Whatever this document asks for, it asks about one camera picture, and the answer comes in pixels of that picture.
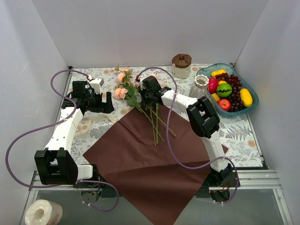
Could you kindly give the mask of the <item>peach double rose stem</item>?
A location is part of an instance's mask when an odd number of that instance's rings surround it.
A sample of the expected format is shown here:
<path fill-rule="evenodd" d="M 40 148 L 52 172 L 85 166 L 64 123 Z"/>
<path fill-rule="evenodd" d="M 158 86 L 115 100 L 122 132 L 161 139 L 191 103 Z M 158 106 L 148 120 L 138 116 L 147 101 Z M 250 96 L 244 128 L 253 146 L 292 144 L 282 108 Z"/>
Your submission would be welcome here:
<path fill-rule="evenodd" d="M 113 97 L 117 100 L 121 100 L 121 99 L 125 100 L 127 105 L 132 108 L 135 108 L 135 101 L 138 100 L 137 94 L 134 92 L 134 90 L 132 88 L 125 88 L 124 86 L 115 86 L 115 91 L 114 91 Z M 164 142 L 162 135 L 159 138 L 162 142 Z"/>

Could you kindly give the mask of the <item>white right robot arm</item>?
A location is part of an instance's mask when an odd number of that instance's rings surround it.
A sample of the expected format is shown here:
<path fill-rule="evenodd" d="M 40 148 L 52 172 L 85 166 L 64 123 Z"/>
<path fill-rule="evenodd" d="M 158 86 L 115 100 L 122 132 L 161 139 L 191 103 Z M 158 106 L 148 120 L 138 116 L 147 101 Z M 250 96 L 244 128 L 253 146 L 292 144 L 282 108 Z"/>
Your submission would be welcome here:
<path fill-rule="evenodd" d="M 156 77 L 152 75 L 137 75 L 140 83 L 139 93 L 147 105 L 160 104 L 186 112 L 194 133 L 204 143 L 209 156 L 212 180 L 217 186 L 223 186 L 229 181 L 233 168 L 225 159 L 225 152 L 219 138 L 220 118 L 207 97 L 188 97 L 161 87 Z"/>

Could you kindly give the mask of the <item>green toy watermelon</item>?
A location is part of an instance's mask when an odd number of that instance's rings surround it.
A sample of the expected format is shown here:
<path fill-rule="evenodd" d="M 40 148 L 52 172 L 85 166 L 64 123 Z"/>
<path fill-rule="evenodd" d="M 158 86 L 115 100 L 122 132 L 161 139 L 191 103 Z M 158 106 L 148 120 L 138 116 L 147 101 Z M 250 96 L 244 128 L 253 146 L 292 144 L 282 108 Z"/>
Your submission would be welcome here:
<path fill-rule="evenodd" d="M 227 98 L 232 93 L 232 87 L 228 83 L 222 83 L 218 85 L 216 93 L 220 96 L 220 98 Z"/>

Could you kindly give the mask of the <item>dark purple grape bunch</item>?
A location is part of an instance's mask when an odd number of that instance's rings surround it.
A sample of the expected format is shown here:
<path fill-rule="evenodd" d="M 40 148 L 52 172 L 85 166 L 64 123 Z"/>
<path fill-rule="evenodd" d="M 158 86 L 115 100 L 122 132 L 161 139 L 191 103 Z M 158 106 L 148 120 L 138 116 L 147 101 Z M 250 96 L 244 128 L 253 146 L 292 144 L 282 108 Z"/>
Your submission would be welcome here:
<path fill-rule="evenodd" d="M 219 80 L 218 85 L 222 83 L 228 83 L 232 87 L 232 93 L 230 96 L 226 98 L 220 99 L 228 99 L 231 102 L 231 109 L 228 111 L 230 113 L 235 113 L 243 110 L 245 106 L 240 98 L 240 90 L 242 87 L 241 79 L 235 74 L 221 74 L 217 75 L 216 78 Z"/>

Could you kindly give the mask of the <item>yellow mango right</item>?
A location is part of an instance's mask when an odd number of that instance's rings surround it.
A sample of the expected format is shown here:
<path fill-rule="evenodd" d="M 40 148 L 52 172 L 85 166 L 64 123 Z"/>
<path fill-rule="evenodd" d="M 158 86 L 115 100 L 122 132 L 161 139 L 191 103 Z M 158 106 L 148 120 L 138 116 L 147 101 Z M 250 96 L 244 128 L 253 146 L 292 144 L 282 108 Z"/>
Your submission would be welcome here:
<path fill-rule="evenodd" d="M 250 107 L 253 104 L 252 96 L 248 89 L 243 88 L 240 90 L 240 98 L 245 107 Z"/>

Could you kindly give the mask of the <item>red dragon fruit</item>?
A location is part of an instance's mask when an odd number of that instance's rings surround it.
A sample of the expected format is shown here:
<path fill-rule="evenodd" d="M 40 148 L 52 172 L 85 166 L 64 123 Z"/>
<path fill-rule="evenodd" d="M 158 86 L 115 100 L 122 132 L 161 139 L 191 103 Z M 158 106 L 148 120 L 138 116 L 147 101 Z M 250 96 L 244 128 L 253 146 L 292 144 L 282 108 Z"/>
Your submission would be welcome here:
<path fill-rule="evenodd" d="M 210 77 L 209 78 L 209 83 L 208 83 L 208 92 L 210 94 L 213 94 L 216 92 L 218 88 L 218 82 L 219 80 L 216 77 Z"/>

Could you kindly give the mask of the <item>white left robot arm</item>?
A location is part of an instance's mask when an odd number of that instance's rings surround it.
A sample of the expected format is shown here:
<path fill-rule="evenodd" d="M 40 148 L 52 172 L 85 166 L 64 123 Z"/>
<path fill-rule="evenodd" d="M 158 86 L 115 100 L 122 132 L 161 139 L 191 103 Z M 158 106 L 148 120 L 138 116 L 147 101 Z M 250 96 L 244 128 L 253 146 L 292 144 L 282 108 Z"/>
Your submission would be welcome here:
<path fill-rule="evenodd" d="M 83 180 L 88 187 L 96 187 L 100 176 L 95 165 L 75 163 L 71 146 L 76 130 L 87 111 L 110 114 L 114 111 L 112 95 L 106 93 L 102 99 L 104 80 L 74 81 L 72 91 L 63 100 L 59 124 L 44 150 L 38 150 L 34 159 L 44 185 L 74 185 Z"/>

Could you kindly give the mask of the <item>white toilet paper roll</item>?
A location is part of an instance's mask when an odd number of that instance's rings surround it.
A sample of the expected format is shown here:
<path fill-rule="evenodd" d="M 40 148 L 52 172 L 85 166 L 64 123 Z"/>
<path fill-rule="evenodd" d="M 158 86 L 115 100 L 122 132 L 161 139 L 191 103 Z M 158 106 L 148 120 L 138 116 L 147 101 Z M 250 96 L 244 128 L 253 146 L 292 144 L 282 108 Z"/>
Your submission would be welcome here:
<path fill-rule="evenodd" d="M 25 213 L 26 225 L 57 225 L 63 214 L 60 204 L 48 200 L 36 200 Z"/>

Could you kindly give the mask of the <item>white ribbed ceramic vase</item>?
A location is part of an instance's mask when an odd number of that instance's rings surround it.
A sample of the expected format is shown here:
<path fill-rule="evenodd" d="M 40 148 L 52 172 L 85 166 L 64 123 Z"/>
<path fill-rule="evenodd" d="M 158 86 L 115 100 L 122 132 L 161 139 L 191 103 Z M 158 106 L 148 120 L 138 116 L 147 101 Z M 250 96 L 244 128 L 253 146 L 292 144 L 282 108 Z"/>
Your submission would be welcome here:
<path fill-rule="evenodd" d="M 201 98 L 205 96 L 208 84 L 209 79 L 205 75 L 197 75 L 188 96 L 191 98 Z"/>

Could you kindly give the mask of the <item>peach rose stem with bud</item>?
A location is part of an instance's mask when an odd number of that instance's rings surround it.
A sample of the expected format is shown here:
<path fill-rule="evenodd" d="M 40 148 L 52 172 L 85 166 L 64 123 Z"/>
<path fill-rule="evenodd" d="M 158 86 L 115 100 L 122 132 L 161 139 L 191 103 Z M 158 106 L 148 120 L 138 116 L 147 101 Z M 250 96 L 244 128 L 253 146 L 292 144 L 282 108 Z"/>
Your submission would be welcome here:
<path fill-rule="evenodd" d="M 132 88 L 134 92 L 137 94 L 137 99 L 139 100 L 141 98 L 141 95 L 139 93 L 140 89 L 137 89 L 135 86 L 135 82 L 132 82 L 133 79 L 133 70 L 129 68 L 124 68 L 121 69 L 119 67 L 115 68 L 115 71 L 118 72 L 117 76 L 117 81 L 118 85 L 117 86 L 124 86 L 125 88 Z M 166 126 L 166 123 L 160 118 L 158 123 L 162 123 L 164 126 Z"/>

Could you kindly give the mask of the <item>aluminium frame rail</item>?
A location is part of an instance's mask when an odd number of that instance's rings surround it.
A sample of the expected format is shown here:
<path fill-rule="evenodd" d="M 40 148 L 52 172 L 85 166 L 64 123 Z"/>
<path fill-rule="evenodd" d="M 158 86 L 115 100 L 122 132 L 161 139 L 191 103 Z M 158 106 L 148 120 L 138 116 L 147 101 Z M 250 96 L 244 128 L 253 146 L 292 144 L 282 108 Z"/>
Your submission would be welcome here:
<path fill-rule="evenodd" d="M 194 197 L 182 211 L 178 225 L 291 225 L 283 190 L 274 170 L 239 170 L 240 186 L 232 187 L 234 198 L 225 205 Z M 62 225 L 148 225 L 150 221 L 125 198 L 103 198 L 96 186 L 40 188 L 29 191 L 27 206 L 38 199 L 59 203 Z"/>

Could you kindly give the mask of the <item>cream ribbon gold lettering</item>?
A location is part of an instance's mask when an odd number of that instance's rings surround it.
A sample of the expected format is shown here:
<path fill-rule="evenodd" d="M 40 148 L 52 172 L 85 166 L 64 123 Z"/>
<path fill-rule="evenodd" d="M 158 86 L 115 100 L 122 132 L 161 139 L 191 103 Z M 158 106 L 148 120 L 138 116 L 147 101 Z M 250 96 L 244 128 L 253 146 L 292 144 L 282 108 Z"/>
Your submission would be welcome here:
<path fill-rule="evenodd" d="M 86 138 L 89 134 L 89 129 L 91 125 L 96 121 L 104 119 L 108 119 L 113 124 L 117 122 L 117 120 L 114 117 L 108 116 L 106 114 L 100 114 L 92 117 L 84 117 L 76 128 L 74 139 L 77 140 Z"/>

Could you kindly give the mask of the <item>pink artificial flower bunch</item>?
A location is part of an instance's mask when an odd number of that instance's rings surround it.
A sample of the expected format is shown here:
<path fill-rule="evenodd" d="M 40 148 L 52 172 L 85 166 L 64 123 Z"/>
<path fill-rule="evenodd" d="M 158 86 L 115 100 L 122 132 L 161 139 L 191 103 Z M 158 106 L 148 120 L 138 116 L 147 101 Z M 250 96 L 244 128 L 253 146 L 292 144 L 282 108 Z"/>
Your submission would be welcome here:
<path fill-rule="evenodd" d="M 138 102 L 138 100 L 135 101 L 135 108 L 143 115 L 145 115 L 146 118 L 150 121 L 152 125 L 154 145 L 157 146 L 158 139 L 159 137 L 161 137 L 158 131 L 158 108 Z"/>

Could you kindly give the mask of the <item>red paper bouquet wrap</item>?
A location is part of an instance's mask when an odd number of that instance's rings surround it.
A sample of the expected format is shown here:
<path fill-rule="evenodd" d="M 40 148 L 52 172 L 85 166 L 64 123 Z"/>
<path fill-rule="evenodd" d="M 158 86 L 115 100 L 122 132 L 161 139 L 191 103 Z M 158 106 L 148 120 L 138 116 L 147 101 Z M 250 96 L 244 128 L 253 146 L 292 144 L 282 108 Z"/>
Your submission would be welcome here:
<path fill-rule="evenodd" d="M 137 109 L 117 121 L 85 153 L 104 179 L 155 225 L 172 225 L 210 173 L 209 157 L 190 123 L 159 107 L 174 135 L 154 145 L 152 125 Z"/>

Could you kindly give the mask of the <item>brown and white jar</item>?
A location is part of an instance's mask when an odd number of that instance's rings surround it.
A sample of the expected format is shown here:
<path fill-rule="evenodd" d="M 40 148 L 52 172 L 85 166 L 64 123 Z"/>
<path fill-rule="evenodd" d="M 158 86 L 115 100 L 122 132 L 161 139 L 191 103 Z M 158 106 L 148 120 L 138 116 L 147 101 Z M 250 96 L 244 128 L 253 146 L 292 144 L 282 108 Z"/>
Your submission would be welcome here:
<path fill-rule="evenodd" d="M 191 70 L 192 58 L 188 54 L 177 54 L 172 59 L 172 73 L 175 77 L 186 79 Z"/>

